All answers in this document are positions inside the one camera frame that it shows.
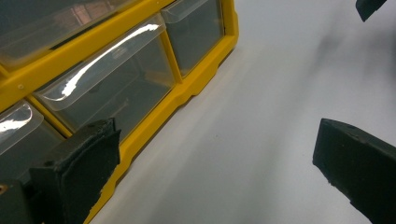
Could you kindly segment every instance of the gray surface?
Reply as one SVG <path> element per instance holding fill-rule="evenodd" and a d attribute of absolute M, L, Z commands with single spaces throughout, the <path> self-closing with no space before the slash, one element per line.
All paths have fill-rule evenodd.
<path fill-rule="evenodd" d="M 241 36 L 92 223 L 370 223 L 312 165 L 321 118 L 396 145 L 395 1 L 235 0 Z"/>

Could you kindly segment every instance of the drawer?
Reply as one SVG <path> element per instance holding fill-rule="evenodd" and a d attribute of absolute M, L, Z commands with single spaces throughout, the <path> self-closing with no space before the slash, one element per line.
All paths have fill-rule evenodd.
<path fill-rule="evenodd" d="M 64 138 L 25 101 L 0 114 L 0 179 L 27 183 L 28 168 Z"/>
<path fill-rule="evenodd" d="M 143 21 L 35 96 L 72 133 L 115 118 L 122 140 L 175 84 L 159 37 L 164 30 L 159 14 Z"/>
<path fill-rule="evenodd" d="M 161 11 L 182 76 L 221 40 L 220 0 L 177 0 Z"/>
<path fill-rule="evenodd" d="M 0 1 L 0 63 L 24 65 L 133 1 Z"/>

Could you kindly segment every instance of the storage compartment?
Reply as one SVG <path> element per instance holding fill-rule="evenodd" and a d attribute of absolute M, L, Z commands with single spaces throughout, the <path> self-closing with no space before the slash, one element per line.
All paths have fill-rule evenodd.
<path fill-rule="evenodd" d="M 182 76 L 224 36 L 220 0 L 177 0 L 162 10 Z"/>
<path fill-rule="evenodd" d="M 29 167 L 64 138 L 25 101 L 0 114 L 0 179 L 27 183 Z"/>
<path fill-rule="evenodd" d="M 27 63 L 133 1 L 0 1 L 0 63 Z"/>
<path fill-rule="evenodd" d="M 73 133 L 115 118 L 122 140 L 175 83 L 159 37 L 164 30 L 160 15 L 142 22 L 35 95 Z"/>

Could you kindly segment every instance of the yellow plastic organizer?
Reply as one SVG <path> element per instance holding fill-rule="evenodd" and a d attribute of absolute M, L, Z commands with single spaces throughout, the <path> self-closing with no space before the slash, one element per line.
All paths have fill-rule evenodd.
<path fill-rule="evenodd" d="M 74 13 L 73 17 L 70 16 L 71 10 Z M 125 36 L 131 32 L 138 32 L 136 27 L 153 20 L 152 18 L 158 22 L 158 27 L 162 27 L 161 31 L 152 38 L 155 37 L 156 46 L 161 46 L 162 57 L 165 58 L 167 64 L 165 75 L 161 75 L 162 70 L 158 70 L 155 65 L 155 68 L 149 69 L 149 72 L 144 75 L 144 80 L 154 83 L 153 85 L 166 86 L 168 89 L 148 107 L 145 112 L 147 114 L 141 115 L 142 119 L 131 126 L 131 131 L 123 134 L 120 143 L 120 165 L 103 187 L 99 201 L 85 220 L 85 223 L 88 223 L 110 199 L 122 175 L 127 171 L 139 150 L 179 106 L 185 104 L 193 95 L 199 94 L 217 73 L 221 62 L 236 45 L 239 36 L 238 19 L 233 0 L 96 0 L 95 4 L 73 5 L 60 11 L 62 12 L 60 16 L 54 17 L 54 14 L 50 14 L 50 20 L 51 22 L 55 20 L 56 23 L 60 17 L 66 16 L 67 20 L 61 20 L 62 26 L 67 25 L 66 28 L 69 30 L 65 36 L 60 34 L 57 37 L 59 43 L 56 43 L 56 48 L 48 48 L 39 43 L 27 49 L 33 52 L 30 56 L 20 57 L 20 60 L 12 61 L 12 59 L 11 62 L 7 55 L 3 57 L 1 50 L 4 48 L 2 49 L 0 44 L 0 57 L 3 57 L 0 59 L 0 113 L 9 110 L 21 101 L 28 102 L 26 104 L 33 106 L 37 114 L 43 115 L 45 121 L 63 137 L 70 137 L 76 128 L 71 128 L 72 125 L 65 122 L 65 119 L 61 119 L 59 113 L 53 109 L 54 107 L 46 104 L 42 97 L 40 98 L 40 94 L 49 92 L 43 90 L 56 86 L 62 77 L 76 74 L 74 72 L 76 68 L 102 60 L 101 52 L 113 50 L 114 46 L 120 45 L 120 42 L 123 44 Z M 207 19 L 203 16 L 206 13 L 213 18 Z M 50 20 L 44 18 L 33 27 Z M 205 27 L 198 27 L 209 23 L 211 27 L 207 28 L 208 32 Z M 183 26 L 190 28 L 184 32 Z M 23 35 L 27 31 L 20 29 L 18 32 Z M 205 44 L 207 49 L 197 52 L 196 55 L 186 56 L 184 46 L 190 46 L 189 41 L 197 45 Z M 6 45 L 8 54 L 21 55 L 19 52 L 13 54 L 12 48 L 11 45 Z M 122 54 L 123 50 L 120 48 L 118 52 Z M 139 65 L 145 57 L 149 58 L 147 55 L 139 54 L 133 61 Z"/>

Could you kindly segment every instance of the clear plastic bin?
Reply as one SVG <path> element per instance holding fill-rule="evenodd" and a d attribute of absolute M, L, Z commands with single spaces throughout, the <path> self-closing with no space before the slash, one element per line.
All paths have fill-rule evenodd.
<path fill-rule="evenodd" d="M 0 114 L 0 179 L 27 183 L 28 169 L 64 138 L 25 101 Z"/>
<path fill-rule="evenodd" d="M 35 95 L 73 133 L 115 118 L 122 140 L 174 86 L 159 37 L 164 30 L 158 14 Z"/>
<path fill-rule="evenodd" d="M 0 1 L 0 63 L 28 63 L 135 0 Z"/>
<path fill-rule="evenodd" d="M 161 11 L 182 76 L 224 36 L 220 0 L 176 0 Z"/>

